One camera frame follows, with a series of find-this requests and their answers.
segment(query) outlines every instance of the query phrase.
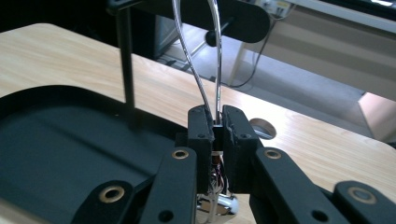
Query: black plastic part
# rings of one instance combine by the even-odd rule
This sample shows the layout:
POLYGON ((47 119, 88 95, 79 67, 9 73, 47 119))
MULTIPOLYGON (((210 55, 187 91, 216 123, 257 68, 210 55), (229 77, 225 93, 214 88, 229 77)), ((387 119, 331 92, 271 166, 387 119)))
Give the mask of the black plastic part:
POLYGON ((118 11, 134 6, 144 0, 107 0, 107 12, 110 15, 117 15, 118 11))
POLYGON ((277 148, 259 148, 253 160, 259 187, 276 210, 279 223, 348 223, 288 154, 277 148))
MULTIPOLYGON (((214 30, 209 4, 206 1, 181 0, 180 4, 183 22, 205 30, 214 30)), ((233 23, 227 28, 225 35, 247 43, 257 43, 265 38, 270 29, 270 18, 264 9, 237 0, 219 0, 218 4, 222 18, 233 18, 233 23)), ((134 5, 134 8, 174 18, 172 0, 146 0, 134 5)))
POLYGON ((262 147, 262 142, 242 110, 225 105, 222 117, 224 126, 223 159, 229 191, 250 193, 254 178, 251 158, 254 157, 257 148, 262 147))
POLYGON ((134 188, 125 181, 113 180, 95 188, 76 212, 73 224, 112 224, 131 220, 127 208, 134 199, 134 188))
POLYGON ((70 223, 96 186, 123 180, 136 192, 184 127, 76 87, 47 86, 0 98, 0 197, 49 222, 70 223))
POLYGON ((187 147, 167 150, 139 223, 194 223, 196 159, 195 152, 187 147))
POLYGON ((207 193, 213 142, 213 119, 203 105, 189 110, 188 147, 197 154, 197 192, 207 193))
MULTIPOLYGON (((233 18, 228 19, 221 25, 221 34, 225 35, 227 28, 230 27, 231 23, 233 22, 233 18)), ((210 47, 216 46, 216 34, 214 30, 210 30, 205 35, 206 44, 210 47)))
POLYGON ((378 190, 360 182, 338 183, 332 200, 351 223, 396 222, 396 204, 378 190))

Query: wooden surface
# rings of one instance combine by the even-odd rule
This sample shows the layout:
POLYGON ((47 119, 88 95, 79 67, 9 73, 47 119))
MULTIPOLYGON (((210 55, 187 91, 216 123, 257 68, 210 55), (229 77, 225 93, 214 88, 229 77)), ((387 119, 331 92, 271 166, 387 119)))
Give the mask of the wooden surface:
MULTIPOLYGON (((187 126, 187 111, 202 104, 193 76, 136 55, 133 61, 136 107, 187 126)), ((214 99, 214 83, 204 83, 214 99)), ((0 97, 53 84, 123 101, 118 49, 49 24, 0 34, 0 97)), ((221 93, 223 104, 243 109, 248 119, 272 123, 277 135, 263 144, 289 153, 317 185, 332 191, 336 182, 357 180, 396 202, 395 149, 237 91, 221 93)), ((229 223, 254 223, 248 196, 240 199, 242 211, 229 223)))

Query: black tray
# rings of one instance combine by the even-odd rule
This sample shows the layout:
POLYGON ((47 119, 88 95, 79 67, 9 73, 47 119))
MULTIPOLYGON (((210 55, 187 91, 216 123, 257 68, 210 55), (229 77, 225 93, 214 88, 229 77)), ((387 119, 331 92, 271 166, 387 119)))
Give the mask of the black tray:
POLYGON ((53 223, 70 223, 87 195, 110 180, 136 191, 187 130, 69 86, 0 98, 0 197, 53 223))

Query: cable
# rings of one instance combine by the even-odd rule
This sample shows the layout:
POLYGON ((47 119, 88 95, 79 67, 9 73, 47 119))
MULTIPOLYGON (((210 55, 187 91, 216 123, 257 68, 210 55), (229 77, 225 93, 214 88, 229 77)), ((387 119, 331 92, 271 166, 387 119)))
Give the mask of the cable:
POLYGON ((271 24, 271 27, 270 27, 270 29, 268 31, 268 34, 265 37, 264 42, 262 43, 262 48, 259 51, 259 56, 257 57, 257 60, 256 60, 256 62, 254 64, 253 71, 252 71, 250 77, 246 81, 244 81, 242 84, 239 84, 239 85, 227 85, 226 83, 222 83, 223 85, 225 85, 227 87, 230 87, 230 88, 240 88, 240 87, 245 86, 254 77, 254 74, 256 73, 256 70, 257 70, 257 65, 259 64, 260 57, 262 56, 262 52, 264 51, 264 47, 267 44, 267 41, 268 41, 268 39, 270 37, 270 34, 271 34, 272 30, 274 29, 275 24, 276 24, 276 21, 273 21, 273 23, 271 24))
POLYGON ((270 30, 268 31, 267 36, 264 39, 264 42, 262 43, 262 48, 260 49, 260 53, 259 53, 259 56, 257 57, 256 62, 254 63, 253 71, 252 71, 250 77, 245 82, 243 82, 242 84, 239 84, 239 85, 227 85, 226 83, 221 83, 221 84, 223 84, 223 85, 225 85, 227 87, 230 87, 230 88, 240 88, 240 87, 243 87, 244 85, 246 85, 254 77, 254 74, 256 73, 256 70, 257 70, 257 66, 259 64, 259 59, 262 56, 262 52, 264 51, 264 47, 267 44, 268 38, 269 38, 269 36, 270 36, 270 34, 271 34, 276 22, 286 19, 296 7, 297 7, 297 4, 292 4, 291 9, 289 10, 289 13, 286 16, 281 17, 281 18, 276 18, 271 13, 268 13, 268 16, 271 18, 273 23, 272 23, 272 25, 270 27, 270 30))
POLYGON ((296 7, 297 7, 297 4, 292 4, 291 9, 289 10, 288 14, 286 16, 284 16, 284 17, 278 17, 278 16, 276 16, 276 15, 274 15, 272 13, 268 13, 268 16, 270 16, 270 18, 273 21, 282 21, 282 20, 285 20, 296 7))

